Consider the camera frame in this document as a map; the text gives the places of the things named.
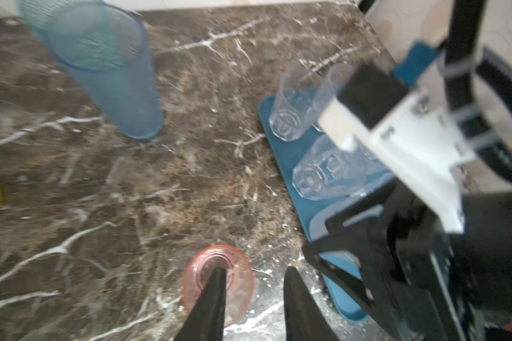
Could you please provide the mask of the clear faceted cup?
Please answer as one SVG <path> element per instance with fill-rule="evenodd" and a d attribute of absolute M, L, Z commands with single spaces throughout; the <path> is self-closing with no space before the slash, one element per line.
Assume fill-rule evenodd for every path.
<path fill-rule="evenodd" d="M 342 151 L 323 134 L 294 167 L 292 184 L 305 199 L 325 200 L 355 193 L 362 189 L 366 177 L 361 149 Z"/>
<path fill-rule="evenodd" d="M 311 128 L 317 120 L 313 101 L 321 83 L 320 75 L 301 64 L 283 74 L 269 117 L 270 129 L 276 137 L 292 142 Z"/>

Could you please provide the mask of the teal plastic tray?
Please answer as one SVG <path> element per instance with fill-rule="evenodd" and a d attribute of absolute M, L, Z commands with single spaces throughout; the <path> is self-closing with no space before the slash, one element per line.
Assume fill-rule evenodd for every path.
<path fill-rule="evenodd" d="M 279 97 L 267 97 L 258 109 L 267 140 L 287 185 L 307 239 L 319 240 L 329 231 L 325 222 L 352 207 L 395 176 L 368 149 L 347 154 L 327 135 L 311 128 L 286 142 L 271 128 Z"/>

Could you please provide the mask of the clear faceted cup front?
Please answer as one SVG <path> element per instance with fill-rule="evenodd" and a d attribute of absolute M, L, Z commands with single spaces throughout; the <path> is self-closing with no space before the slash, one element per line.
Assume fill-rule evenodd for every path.
<path fill-rule="evenodd" d="M 283 74 L 269 117 L 270 129 L 276 137 L 292 142 L 311 128 L 317 120 L 313 101 L 321 83 L 320 75 L 301 64 Z"/>

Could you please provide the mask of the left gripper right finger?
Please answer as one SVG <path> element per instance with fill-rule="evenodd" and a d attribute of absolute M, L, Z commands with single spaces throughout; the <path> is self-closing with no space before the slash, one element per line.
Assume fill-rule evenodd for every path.
<path fill-rule="evenodd" d="M 286 340 L 338 341 L 295 267 L 287 268 L 283 296 Z"/>

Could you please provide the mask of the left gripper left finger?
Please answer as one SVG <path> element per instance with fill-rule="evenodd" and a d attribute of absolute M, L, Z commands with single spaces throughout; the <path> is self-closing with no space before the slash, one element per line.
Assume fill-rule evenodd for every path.
<path fill-rule="evenodd" d="M 227 271 L 213 270 L 179 333 L 178 340 L 222 341 L 226 316 Z"/>

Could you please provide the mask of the blue frosted cup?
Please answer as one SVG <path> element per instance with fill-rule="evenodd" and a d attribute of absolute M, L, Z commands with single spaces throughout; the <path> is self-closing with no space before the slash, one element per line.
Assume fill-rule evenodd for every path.
<path fill-rule="evenodd" d="M 45 42 L 99 109 L 124 134 L 149 139 L 164 116 L 143 24 L 102 2 L 61 9 Z"/>

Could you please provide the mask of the small clear cup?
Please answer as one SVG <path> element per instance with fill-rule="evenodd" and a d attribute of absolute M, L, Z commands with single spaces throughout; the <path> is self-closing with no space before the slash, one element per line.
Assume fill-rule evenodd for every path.
<path fill-rule="evenodd" d="M 323 132 L 318 124 L 322 112 L 327 105 L 332 101 L 341 89 L 344 87 L 349 78 L 356 71 L 356 67 L 353 64 L 340 63 L 333 65 L 324 76 L 323 81 L 314 96 L 312 106 L 315 111 L 315 119 L 313 127 L 318 132 Z"/>

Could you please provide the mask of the pink plastic cup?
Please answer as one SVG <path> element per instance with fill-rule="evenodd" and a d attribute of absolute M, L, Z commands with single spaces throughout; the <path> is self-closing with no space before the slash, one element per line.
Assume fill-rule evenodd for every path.
<path fill-rule="evenodd" d="M 183 274 L 182 304 L 190 313 L 196 305 L 211 273 L 226 270 L 225 326 L 236 324 L 246 314 L 253 299 L 255 277 L 247 257 L 235 247 L 216 245 L 199 252 Z"/>

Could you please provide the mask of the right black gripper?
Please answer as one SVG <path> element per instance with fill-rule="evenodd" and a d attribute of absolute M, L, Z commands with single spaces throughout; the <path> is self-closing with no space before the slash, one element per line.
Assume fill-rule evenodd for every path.
<path fill-rule="evenodd" d="M 391 337 L 485 340 L 483 314 L 512 317 L 512 192 L 462 196 L 464 231 L 389 183 L 326 221 L 306 260 Z"/>

